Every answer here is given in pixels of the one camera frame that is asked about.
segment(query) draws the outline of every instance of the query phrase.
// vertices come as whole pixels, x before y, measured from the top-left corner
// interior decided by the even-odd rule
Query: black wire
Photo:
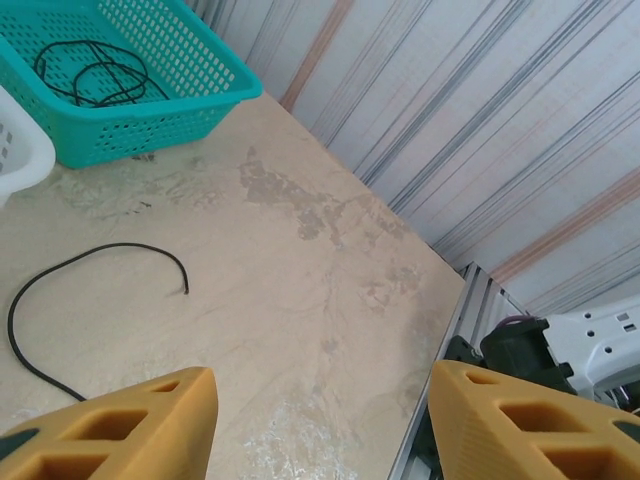
[[[85,65],[75,75],[73,80],[71,80],[71,91],[64,90],[58,85],[54,85],[49,80],[47,80],[47,60],[44,57],[47,52],[52,51],[55,47],[61,46],[86,46],[89,48],[89,50],[97,60],[97,62],[95,63]],[[128,55],[139,64],[139,69],[134,68],[131,65],[115,61],[113,57],[105,51],[109,49],[121,54]],[[104,68],[104,70],[109,74],[111,79],[119,88],[119,90],[116,90],[114,93],[107,95],[101,100],[84,97],[80,95],[78,91],[78,82],[80,81],[80,78],[89,70],[95,67]],[[135,79],[137,84],[132,87],[125,88],[121,82],[121,79],[118,78],[114,70],[112,70],[112,68],[110,67],[113,67],[114,69],[117,68],[126,78]],[[36,55],[33,61],[33,69],[47,87],[60,95],[71,97],[75,105],[77,106],[83,106],[83,103],[88,104],[92,108],[112,107],[127,103],[135,104],[137,100],[140,100],[147,94],[147,84],[151,84],[166,100],[169,99],[169,96],[164,92],[164,90],[155,81],[153,81],[153,79],[151,79],[146,65],[138,55],[116,45],[111,45],[109,43],[104,43],[97,40],[69,40],[50,43],[42,50],[40,50],[40,52]]]
[[[73,258],[70,258],[69,260],[66,260],[62,263],[54,265],[53,267],[46,269],[44,272],[39,273],[38,275],[36,275],[35,277],[33,277],[31,280],[29,280],[27,283],[24,284],[24,286],[20,289],[18,294],[14,297],[13,301],[11,302],[11,306],[9,307],[9,314],[7,316],[7,335],[9,336],[9,343],[11,344],[11,349],[13,350],[13,353],[15,354],[18,361],[27,370],[33,373],[36,377],[44,380],[45,382],[53,385],[56,388],[59,388],[63,392],[68,393],[69,395],[71,395],[73,398],[75,398],[80,402],[84,402],[86,400],[86,397],[80,395],[78,392],[68,387],[64,383],[59,382],[53,377],[50,377],[49,375],[47,375],[46,373],[44,373],[43,371],[35,367],[29,360],[27,360],[27,358],[24,356],[24,354],[20,350],[20,347],[18,346],[18,342],[16,341],[13,318],[16,312],[16,307],[18,306],[18,302],[20,301],[22,296],[27,292],[27,290],[29,290],[29,288],[38,280],[49,275],[50,273],[55,272],[56,270],[66,267],[67,265],[77,262],[78,260],[88,257],[89,255],[92,255],[96,252],[100,252],[102,250],[107,250],[108,248],[115,248],[115,247],[144,248],[146,250],[152,250],[154,252],[158,252],[169,257],[171,260],[173,260],[176,263],[176,265],[178,265],[178,268],[182,272],[182,279],[184,281],[184,294],[185,295],[189,294],[189,277],[187,276],[187,270],[182,264],[182,262],[178,259],[178,257],[173,255],[172,253],[167,252],[166,250],[162,250],[161,248],[154,247],[152,245],[146,245],[144,243],[119,242],[119,243],[108,243],[106,245],[101,245],[99,247],[92,248],[91,250],[81,253],[80,255],[77,255]]]

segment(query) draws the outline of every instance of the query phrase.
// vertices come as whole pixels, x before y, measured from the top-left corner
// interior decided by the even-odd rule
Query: metal frame
[[[526,314],[504,289],[498,285],[478,265],[472,263],[464,269],[466,280],[460,300],[453,312],[451,322],[442,339],[436,360],[444,357],[449,340],[454,335],[462,335],[471,345],[478,347],[480,341],[503,318],[510,315]],[[418,404],[411,416],[409,428],[404,435],[400,450],[391,468],[388,480],[419,480],[430,478],[430,471],[419,459],[411,454],[411,447],[427,407],[429,378],[422,389]]]

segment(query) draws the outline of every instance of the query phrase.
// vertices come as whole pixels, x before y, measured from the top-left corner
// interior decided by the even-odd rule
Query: cutout hole
[[[478,385],[497,385],[498,382],[488,376],[477,374],[476,372],[467,372],[467,378]]]
[[[178,380],[174,380],[173,382],[169,382],[169,383],[165,383],[164,385],[160,385],[159,387],[156,387],[151,391],[152,392],[159,392],[159,393],[173,392],[179,384],[180,384],[180,382]]]
[[[500,405],[500,410],[524,432],[586,432],[568,413],[544,403]]]
[[[82,419],[65,440],[124,440],[147,416],[145,410],[113,410]]]
[[[604,448],[543,453],[570,480],[623,480],[636,476],[625,460]]]
[[[106,455],[48,455],[33,462],[22,472],[21,480],[88,480]]]

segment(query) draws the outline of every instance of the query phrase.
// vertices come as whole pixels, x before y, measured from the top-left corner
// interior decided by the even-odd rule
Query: white plastic part
[[[640,295],[599,308],[547,317],[544,336],[581,397],[640,380]]]
[[[55,160],[51,139],[0,86],[0,208],[12,193],[44,180]]]

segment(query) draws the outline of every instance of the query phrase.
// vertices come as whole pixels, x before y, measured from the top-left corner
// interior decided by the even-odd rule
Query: beige table surface
[[[93,397],[214,369],[208,478],[385,479],[462,289],[454,273],[271,97],[206,140],[56,167],[0,210],[3,318],[27,356]],[[0,432],[73,400],[0,343]]]

